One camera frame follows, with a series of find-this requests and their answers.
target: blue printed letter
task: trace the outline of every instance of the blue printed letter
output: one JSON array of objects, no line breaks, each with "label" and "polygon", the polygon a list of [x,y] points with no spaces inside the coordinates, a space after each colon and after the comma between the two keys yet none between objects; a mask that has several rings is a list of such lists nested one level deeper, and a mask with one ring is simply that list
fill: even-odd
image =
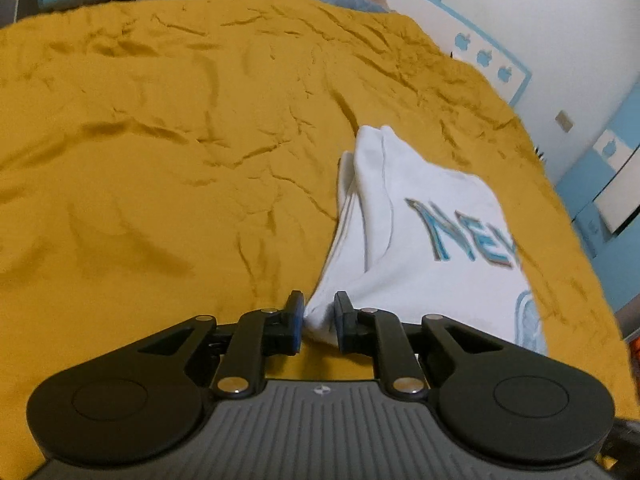
[{"label": "blue printed letter", "polygon": [[478,251],[482,256],[484,256],[485,260],[490,264],[501,267],[509,267],[510,269],[513,267],[509,258],[505,254],[494,253],[490,250],[490,248],[497,247],[498,244],[495,243],[493,238],[484,233],[484,226],[479,220],[463,215],[458,211],[456,211],[456,216],[458,217],[458,221],[462,224],[462,227],[471,234],[476,248],[478,248]]},{"label": "blue printed letter", "polygon": [[429,209],[418,202],[417,200],[411,200],[409,198],[405,199],[408,205],[414,208],[422,220],[424,221],[424,225],[427,227],[427,231],[429,232],[429,236],[431,237],[431,246],[433,247],[433,257],[436,261],[444,261],[449,260],[449,253],[444,248],[442,243],[442,239],[438,234],[438,229],[440,229],[445,234],[449,235],[449,237],[453,238],[453,240],[460,246],[460,248],[465,251],[466,256],[474,262],[476,260],[476,256],[471,248],[471,244],[466,239],[464,233],[460,230],[460,228],[455,225],[451,220],[447,218],[447,216],[436,206],[433,202],[430,202],[431,207],[434,212],[429,211]]},{"label": "blue printed letter", "polygon": [[507,252],[514,257],[514,259],[516,260],[516,263],[518,264],[518,266],[521,265],[520,263],[520,258],[518,257],[518,253],[516,251],[516,242],[509,242],[507,240],[507,237],[505,235],[502,234],[502,232],[500,231],[500,229],[498,229],[497,227],[492,226],[491,224],[487,224],[486,225],[489,228],[489,231],[491,231],[494,236],[496,238],[498,238],[498,241],[504,245],[504,248],[507,249]]}]

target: yellow blanket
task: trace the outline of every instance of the yellow blanket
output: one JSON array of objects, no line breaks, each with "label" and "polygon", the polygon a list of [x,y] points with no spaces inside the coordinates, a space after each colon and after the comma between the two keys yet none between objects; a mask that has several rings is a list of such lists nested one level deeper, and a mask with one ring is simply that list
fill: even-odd
[{"label": "yellow blanket", "polygon": [[[47,376],[196,314],[308,298],[361,124],[500,199],[550,354],[638,406],[625,346],[513,111],[412,20],[313,0],[109,4],[0,32],[0,478]],[[307,344],[288,378],[365,378]]]}]

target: gray ribbed plate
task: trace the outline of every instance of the gray ribbed plate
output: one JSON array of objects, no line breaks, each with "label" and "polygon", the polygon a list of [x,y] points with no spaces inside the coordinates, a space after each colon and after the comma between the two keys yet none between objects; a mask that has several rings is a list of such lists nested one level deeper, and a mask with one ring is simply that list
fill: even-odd
[{"label": "gray ribbed plate", "polygon": [[429,410],[377,383],[269,381],[252,399],[221,402],[203,430],[160,458],[117,470],[51,461],[33,480],[600,480],[594,462],[508,470],[453,444]]}]

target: circular cover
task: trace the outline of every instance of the circular cover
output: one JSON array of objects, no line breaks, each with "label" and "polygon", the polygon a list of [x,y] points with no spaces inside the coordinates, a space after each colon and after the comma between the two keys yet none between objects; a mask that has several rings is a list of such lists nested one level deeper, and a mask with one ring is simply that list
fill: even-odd
[{"label": "circular cover", "polygon": [[84,377],[73,369],[44,381],[27,419],[49,458],[117,466],[147,460],[191,433],[202,414],[199,390],[182,377]]},{"label": "circular cover", "polygon": [[550,359],[475,355],[442,385],[438,411],[470,449],[514,464],[595,454],[614,407],[595,378]]}]

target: blue apple sticker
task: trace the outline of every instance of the blue apple sticker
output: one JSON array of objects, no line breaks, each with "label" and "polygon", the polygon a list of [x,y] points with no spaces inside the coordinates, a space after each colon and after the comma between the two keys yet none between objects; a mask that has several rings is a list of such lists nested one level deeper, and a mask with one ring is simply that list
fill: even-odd
[{"label": "blue apple sticker", "polygon": [[460,34],[456,36],[456,47],[458,47],[460,50],[468,49],[469,43],[471,43],[471,40],[469,38],[469,34],[465,36],[464,34],[462,34],[462,32],[460,32]]},{"label": "blue apple sticker", "polygon": [[616,152],[616,141],[612,139],[609,142],[607,142],[604,148],[602,149],[602,156],[604,156],[604,158],[609,158],[610,156],[613,156],[615,152]]},{"label": "blue apple sticker", "polygon": [[491,51],[481,50],[476,56],[476,61],[485,68],[491,63]]},{"label": "blue apple sticker", "polygon": [[508,83],[509,79],[511,79],[511,67],[501,66],[500,70],[498,70],[498,79],[503,83]]}]

